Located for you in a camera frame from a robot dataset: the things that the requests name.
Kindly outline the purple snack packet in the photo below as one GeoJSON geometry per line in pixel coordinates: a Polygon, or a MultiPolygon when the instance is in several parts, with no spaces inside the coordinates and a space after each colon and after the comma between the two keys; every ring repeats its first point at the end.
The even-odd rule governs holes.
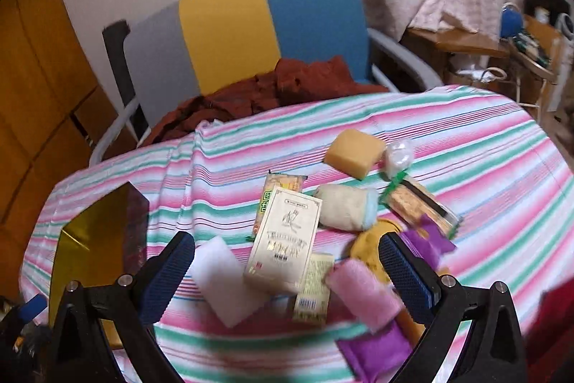
{"type": "Polygon", "coordinates": [[[376,382],[380,375],[403,365],[411,352],[410,342],[395,322],[375,333],[339,339],[336,345],[360,382],[376,382]]]}
{"type": "Polygon", "coordinates": [[[443,255],[456,249],[427,215],[421,217],[417,228],[409,228],[401,232],[399,237],[416,257],[423,258],[435,271],[439,269],[443,255]]]}

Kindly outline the white sponge block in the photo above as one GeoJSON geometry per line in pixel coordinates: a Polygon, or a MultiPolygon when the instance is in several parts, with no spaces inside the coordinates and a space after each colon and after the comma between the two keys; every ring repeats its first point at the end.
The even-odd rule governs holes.
{"type": "Polygon", "coordinates": [[[190,266],[194,284],[226,328],[234,328],[269,300],[270,295],[244,280],[244,267],[222,237],[214,237],[194,253],[190,266]]]}

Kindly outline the yellow cartoon cloth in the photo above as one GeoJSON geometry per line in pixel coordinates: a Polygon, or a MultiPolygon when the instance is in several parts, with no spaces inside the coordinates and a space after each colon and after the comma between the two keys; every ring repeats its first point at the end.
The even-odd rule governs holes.
{"type": "Polygon", "coordinates": [[[364,265],[377,277],[381,283],[388,284],[389,276],[385,272],[380,261],[378,245],[383,235],[395,232],[401,233],[403,228],[395,221],[382,219],[377,221],[371,228],[361,232],[350,249],[350,258],[362,261],[364,265]]]}

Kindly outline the green edged cracker pack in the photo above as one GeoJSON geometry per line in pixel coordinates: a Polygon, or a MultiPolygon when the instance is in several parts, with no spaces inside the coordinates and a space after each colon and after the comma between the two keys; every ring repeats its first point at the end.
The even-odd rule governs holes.
{"type": "Polygon", "coordinates": [[[422,217],[428,217],[449,240],[455,238],[462,221],[406,171],[392,178],[380,195],[380,203],[411,226],[419,226],[422,217]]]}

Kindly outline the cream medicine box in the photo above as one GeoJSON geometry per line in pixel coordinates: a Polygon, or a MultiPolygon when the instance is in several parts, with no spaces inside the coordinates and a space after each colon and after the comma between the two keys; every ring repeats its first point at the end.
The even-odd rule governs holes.
{"type": "Polygon", "coordinates": [[[322,201],[287,188],[272,191],[244,271],[245,281],[273,294],[299,294],[322,201]]]}

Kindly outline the Weidan cracker pack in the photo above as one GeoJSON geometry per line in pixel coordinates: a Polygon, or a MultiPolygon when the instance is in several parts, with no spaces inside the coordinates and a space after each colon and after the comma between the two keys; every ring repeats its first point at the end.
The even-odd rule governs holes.
{"type": "Polygon", "coordinates": [[[254,241],[257,236],[265,216],[265,212],[268,209],[269,201],[272,197],[272,191],[275,188],[287,188],[287,190],[291,191],[301,191],[306,179],[307,177],[305,175],[293,175],[268,171],[268,174],[265,176],[265,184],[259,200],[252,233],[248,237],[249,241],[254,241]]]}

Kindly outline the tan sponge block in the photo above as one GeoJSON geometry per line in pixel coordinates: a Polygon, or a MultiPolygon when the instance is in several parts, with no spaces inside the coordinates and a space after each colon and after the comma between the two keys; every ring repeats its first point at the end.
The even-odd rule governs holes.
{"type": "Polygon", "coordinates": [[[417,324],[407,311],[406,305],[402,304],[402,308],[395,317],[395,322],[403,336],[410,343],[412,348],[417,345],[421,336],[424,334],[424,324],[417,324]]]}

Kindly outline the striped pink green bedsheet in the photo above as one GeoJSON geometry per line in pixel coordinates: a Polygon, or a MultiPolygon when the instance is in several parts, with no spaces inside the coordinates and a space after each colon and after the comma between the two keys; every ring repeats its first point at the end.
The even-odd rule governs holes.
{"type": "MultiPolygon", "coordinates": [[[[545,291],[573,274],[573,174],[518,104],[466,87],[353,96],[203,123],[184,138],[79,171],[55,186],[39,215],[20,269],[22,295],[49,291],[61,229],[124,183],[148,198],[149,254],[187,230],[198,244],[224,239],[246,261],[265,175],[302,174],[306,193],[351,185],[323,161],[348,128],[414,144],[410,176],[462,219],[444,264],[467,286],[505,282],[528,331],[545,291]]],[[[336,342],[364,331],[337,300],[324,327],[296,324],[285,296],[226,328],[191,277],[156,326],[161,349],[188,382],[350,382],[336,342]]]]}

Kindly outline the clear bag white contents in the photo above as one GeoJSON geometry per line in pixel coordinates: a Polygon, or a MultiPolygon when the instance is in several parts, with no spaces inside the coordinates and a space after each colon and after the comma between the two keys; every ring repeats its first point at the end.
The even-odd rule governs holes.
{"type": "Polygon", "coordinates": [[[389,179],[407,170],[414,162],[414,144],[409,139],[389,143],[384,152],[384,169],[389,179]]]}

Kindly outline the yellow sponge block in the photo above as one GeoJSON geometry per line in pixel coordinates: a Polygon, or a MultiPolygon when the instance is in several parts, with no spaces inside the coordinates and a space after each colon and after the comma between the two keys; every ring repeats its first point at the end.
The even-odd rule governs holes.
{"type": "Polygon", "coordinates": [[[380,162],[385,149],[383,140],[350,128],[339,133],[323,162],[352,178],[363,180],[380,162]]]}

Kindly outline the wooden wardrobe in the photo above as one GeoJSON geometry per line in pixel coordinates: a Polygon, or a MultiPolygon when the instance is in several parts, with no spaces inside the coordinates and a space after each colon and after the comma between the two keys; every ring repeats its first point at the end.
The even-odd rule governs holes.
{"type": "Polygon", "coordinates": [[[117,112],[63,0],[1,0],[1,296],[20,299],[29,238],[55,185],[85,168],[117,112]]]}

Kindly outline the wooden desk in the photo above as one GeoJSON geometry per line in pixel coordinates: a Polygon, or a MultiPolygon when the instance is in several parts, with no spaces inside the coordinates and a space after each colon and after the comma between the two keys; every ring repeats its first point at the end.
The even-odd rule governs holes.
{"type": "Polygon", "coordinates": [[[466,64],[485,68],[491,59],[505,61],[510,57],[508,48],[502,43],[485,34],[458,28],[437,32],[408,28],[400,44],[430,65],[444,83],[458,69],[459,63],[462,68],[466,64]]]}

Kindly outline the white round fan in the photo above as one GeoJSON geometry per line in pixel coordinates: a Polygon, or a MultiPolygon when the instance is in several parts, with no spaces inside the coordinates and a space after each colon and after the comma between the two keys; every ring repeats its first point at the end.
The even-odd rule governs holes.
{"type": "Polygon", "coordinates": [[[570,15],[560,13],[556,18],[555,28],[567,41],[574,38],[574,23],[570,15]]]}

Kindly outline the dark red garment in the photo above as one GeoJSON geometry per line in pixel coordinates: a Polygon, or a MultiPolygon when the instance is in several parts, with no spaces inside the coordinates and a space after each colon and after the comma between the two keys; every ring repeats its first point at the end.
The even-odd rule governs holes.
{"type": "Polygon", "coordinates": [[[268,73],[181,103],[151,129],[143,144],[182,138],[194,132],[201,121],[235,121],[279,107],[386,91],[383,85],[354,81],[340,56],[310,64],[281,58],[268,73]]]}

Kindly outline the grey yellow blue chair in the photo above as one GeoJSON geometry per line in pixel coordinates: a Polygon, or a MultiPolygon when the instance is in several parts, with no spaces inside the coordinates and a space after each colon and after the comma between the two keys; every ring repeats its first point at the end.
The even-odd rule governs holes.
{"type": "Polygon", "coordinates": [[[396,91],[377,67],[384,55],[419,90],[443,83],[413,52],[368,27],[362,0],[179,0],[135,25],[116,21],[102,38],[124,107],[91,165],[136,113],[143,136],[181,102],[272,71],[282,58],[311,63],[339,55],[353,81],[396,91]]]}

